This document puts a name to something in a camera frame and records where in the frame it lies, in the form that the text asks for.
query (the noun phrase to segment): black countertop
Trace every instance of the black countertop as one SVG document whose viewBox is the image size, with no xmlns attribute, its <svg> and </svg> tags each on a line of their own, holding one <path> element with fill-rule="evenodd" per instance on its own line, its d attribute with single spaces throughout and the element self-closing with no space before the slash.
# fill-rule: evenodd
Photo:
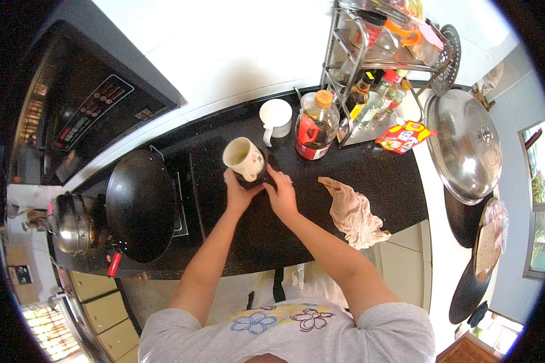
<svg viewBox="0 0 545 363">
<path fill-rule="evenodd" d="M 294 126 L 300 107 L 298 98 L 294 93 L 276 97 L 293 106 Z M 164 154 L 170 174 L 180 172 L 190 234 L 174 237 L 164 255 L 152 263 L 140 264 L 123 257 L 117 277 L 141 276 L 143 272 L 144 278 L 157 280 L 181 277 L 183 269 L 225 210 L 223 173 L 226 167 L 221 156 L 226 144 L 236 137 L 246 136 L 259 148 L 266 149 L 258 112 L 262 103 L 270 98 L 208 115 L 150 142 Z M 272 148 L 268 151 L 278 168 L 294 181 L 299 212 L 341 239 L 344 234 L 334 226 L 329 215 L 332 197 L 317 182 L 317 177 L 335 179 L 366 195 L 371 212 L 378 215 L 384 221 L 384 229 L 392 233 L 428 218 L 420 173 L 412 151 L 398 155 L 374 147 L 372 142 L 341 150 L 333 145 L 324 157 L 309 161 L 295 150 L 294 130 L 284 138 L 272 139 L 271 143 Z M 99 175 L 100 184 L 106 184 L 111 171 L 112 167 Z M 55 248 L 55 255 L 57 262 L 68 270 L 107 274 L 109 263 L 101 248 L 77 257 Z M 240 219 L 223 275 L 273 270 L 311 260 L 312 256 L 303 244 L 273 213 L 263 191 Z"/>
</svg>

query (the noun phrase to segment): stainless steel pot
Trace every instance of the stainless steel pot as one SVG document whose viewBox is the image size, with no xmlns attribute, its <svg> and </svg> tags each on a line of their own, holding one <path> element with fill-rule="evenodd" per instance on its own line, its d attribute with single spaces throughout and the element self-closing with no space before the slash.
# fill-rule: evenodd
<svg viewBox="0 0 545 363">
<path fill-rule="evenodd" d="M 96 231 L 91 211 L 94 199 L 67 192 L 53 202 L 47 217 L 49 232 L 58 248 L 72 256 L 84 254 L 95 241 Z"/>
</svg>

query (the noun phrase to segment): white mug with handle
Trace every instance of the white mug with handle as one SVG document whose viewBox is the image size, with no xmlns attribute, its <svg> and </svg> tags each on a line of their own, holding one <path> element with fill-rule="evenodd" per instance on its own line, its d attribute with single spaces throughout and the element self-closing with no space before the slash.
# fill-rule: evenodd
<svg viewBox="0 0 545 363">
<path fill-rule="evenodd" d="M 272 147 L 271 137 L 282 138 L 291 132 L 293 110 L 287 101 L 275 98 L 264 102 L 259 116 L 264 124 L 263 142 L 269 148 Z"/>
<path fill-rule="evenodd" d="M 224 149 L 222 161 L 247 182 L 253 182 L 264 169 L 264 157 L 254 144 L 245 137 L 235 138 Z"/>
</svg>

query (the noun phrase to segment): black pan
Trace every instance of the black pan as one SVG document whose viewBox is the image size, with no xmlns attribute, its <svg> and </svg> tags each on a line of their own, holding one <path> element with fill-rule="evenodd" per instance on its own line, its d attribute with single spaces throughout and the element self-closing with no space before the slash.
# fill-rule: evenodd
<svg viewBox="0 0 545 363">
<path fill-rule="evenodd" d="M 452 193 L 444 187 L 444 203 L 446 204 L 448 223 L 451 226 L 452 234 L 461 246 L 467 249 L 474 248 L 482 212 L 492 196 L 493 193 L 489 193 L 479 204 L 467 206 L 454 198 Z"/>
<path fill-rule="evenodd" d="M 115 276 L 122 254 L 149 263 L 165 252 L 174 230 L 175 191 L 161 157 L 147 150 L 123 156 L 113 169 L 105 200 L 117 250 L 109 276 Z"/>
<path fill-rule="evenodd" d="M 477 281 L 474 277 L 473 262 L 474 256 L 466 265 L 452 296 L 451 308 L 448 312 L 448 318 L 452 324 L 464 321 L 476 310 L 491 281 L 490 276 L 482 282 Z"/>
</svg>

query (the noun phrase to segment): gray t-shirt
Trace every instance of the gray t-shirt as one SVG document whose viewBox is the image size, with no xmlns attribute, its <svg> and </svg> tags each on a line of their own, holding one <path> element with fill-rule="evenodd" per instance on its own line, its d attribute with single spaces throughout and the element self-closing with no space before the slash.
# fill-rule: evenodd
<svg viewBox="0 0 545 363">
<path fill-rule="evenodd" d="M 270 353 L 287 362 L 434 362 L 428 314 L 402 302 L 366 310 L 357 326 L 339 307 L 307 299 L 241 311 L 201 327 L 181 309 L 147 320 L 139 362 L 245 362 Z"/>
</svg>

